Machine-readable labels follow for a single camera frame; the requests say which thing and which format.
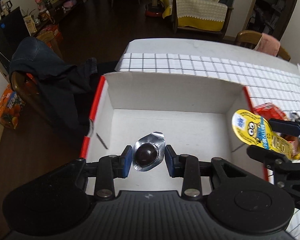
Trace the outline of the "white grid tablecloth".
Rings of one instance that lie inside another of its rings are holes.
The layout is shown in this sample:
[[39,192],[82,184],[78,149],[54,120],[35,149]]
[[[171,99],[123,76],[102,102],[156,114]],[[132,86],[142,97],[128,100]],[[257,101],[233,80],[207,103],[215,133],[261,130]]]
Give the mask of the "white grid tablecloth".
[[292,119],[300,116],[300,74],[293,74],[293,68],[290,64],[288,70],[280,70],[269,63],[262,66],[217,57],[125,53],[115,70],[193,74],[239,83],[247,89],[250,110],[273,103]]

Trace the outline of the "red patterned snack packet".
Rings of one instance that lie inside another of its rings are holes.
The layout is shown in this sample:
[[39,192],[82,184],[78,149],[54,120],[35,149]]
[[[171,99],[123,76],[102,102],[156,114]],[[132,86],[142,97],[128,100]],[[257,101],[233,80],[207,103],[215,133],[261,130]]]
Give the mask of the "red patterned snack packet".
[[286,114],[271,102],[256,106],[254,112],[256,115],[260,115],[268,121],[270,119],[288,120]]

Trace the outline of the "foil chocolate ball cup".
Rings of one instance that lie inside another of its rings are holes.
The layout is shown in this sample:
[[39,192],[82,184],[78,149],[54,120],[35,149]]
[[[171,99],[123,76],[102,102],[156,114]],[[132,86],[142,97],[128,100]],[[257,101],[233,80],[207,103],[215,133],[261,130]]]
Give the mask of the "foil chocolate ball cup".
[[164,159],[166,141],[161,132],[152,132],[133,146],[133,167],[139,172],[149,171]]

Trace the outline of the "wooden chair left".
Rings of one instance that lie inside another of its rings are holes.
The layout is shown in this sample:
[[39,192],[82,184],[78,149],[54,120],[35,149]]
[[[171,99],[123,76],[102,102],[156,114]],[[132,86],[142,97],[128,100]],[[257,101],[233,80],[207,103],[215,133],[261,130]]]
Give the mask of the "wooden chair left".
[[30,105],[45,121],[52,124],[51,109],[39,92],[39,86],[31,74],[13,72],[10,75],[11,86],[20,98]]

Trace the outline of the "wooden chair with towel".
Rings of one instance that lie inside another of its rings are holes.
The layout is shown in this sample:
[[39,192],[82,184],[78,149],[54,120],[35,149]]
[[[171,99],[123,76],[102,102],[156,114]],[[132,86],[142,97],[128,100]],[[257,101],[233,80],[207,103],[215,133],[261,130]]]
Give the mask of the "wooden chair with towel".
[[290,61],[291,59],[289,53],[281,46],[281,43],[275,37],[265,33],[253,30],[240,31],[236,36],[235,44],[270,56],[280,57],[285,61]]

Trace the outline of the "dark jeans on chair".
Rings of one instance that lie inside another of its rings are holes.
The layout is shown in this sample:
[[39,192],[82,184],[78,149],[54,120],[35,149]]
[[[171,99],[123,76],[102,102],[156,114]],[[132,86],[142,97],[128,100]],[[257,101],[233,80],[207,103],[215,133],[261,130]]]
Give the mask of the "dark jeans on chair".
[[94,97],[97,61],[89,58],[77,66],[65,63],[43,41],[23,39],[9,66],[9,74],[33,76],[45,107],[59,126],[77,135],[89,132],[89,112]]

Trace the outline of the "red white cardboard box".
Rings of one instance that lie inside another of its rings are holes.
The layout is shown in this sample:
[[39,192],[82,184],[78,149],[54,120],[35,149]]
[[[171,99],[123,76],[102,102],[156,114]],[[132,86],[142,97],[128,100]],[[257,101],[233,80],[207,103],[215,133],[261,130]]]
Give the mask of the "red white cardboard box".
[[245,86],[210,77],[144,72],[103,76],[90,113],[82,155],[88,162],[119,155],[128,145],[161,132],[177,154],[201,161],[214,157],[266,179],[232,130],[232,116],[251,110]]

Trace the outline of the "pink towel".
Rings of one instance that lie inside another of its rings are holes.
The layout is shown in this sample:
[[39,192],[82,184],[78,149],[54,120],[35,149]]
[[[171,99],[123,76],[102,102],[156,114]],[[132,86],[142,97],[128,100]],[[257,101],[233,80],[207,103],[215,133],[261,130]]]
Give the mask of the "pink towel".
[[271,35],[262,33],[254,51],[265,53],[271,56],[277,56],[281,43]]

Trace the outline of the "yellow minion jelly cup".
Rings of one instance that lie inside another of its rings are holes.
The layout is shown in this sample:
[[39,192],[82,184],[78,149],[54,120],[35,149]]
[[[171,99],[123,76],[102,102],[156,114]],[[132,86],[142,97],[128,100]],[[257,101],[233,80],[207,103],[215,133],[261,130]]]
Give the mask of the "yellow minion jelly cup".
[[272,150],[292,159],[293,145],[273,132],[264,117],[239,109],[233,114],[231,124],[235,135],[243,143]]

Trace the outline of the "orange juice carton box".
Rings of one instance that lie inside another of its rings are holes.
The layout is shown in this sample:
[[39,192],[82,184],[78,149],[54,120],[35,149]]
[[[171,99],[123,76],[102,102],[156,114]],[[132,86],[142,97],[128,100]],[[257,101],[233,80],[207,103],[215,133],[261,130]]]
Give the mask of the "orange juice carton box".
[[8,84],[0,98],[0,124],[16,129],[25,102]]

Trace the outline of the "sofa with cream cover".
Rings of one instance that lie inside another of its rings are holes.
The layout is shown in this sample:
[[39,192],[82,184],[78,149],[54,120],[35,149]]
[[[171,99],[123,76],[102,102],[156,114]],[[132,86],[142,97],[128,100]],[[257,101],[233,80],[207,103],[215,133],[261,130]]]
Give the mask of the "sofa with cream cover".
[[160,0],[162,17],[170,17],[173,30],[194,29],[224,37],[233,10],[233,0]]

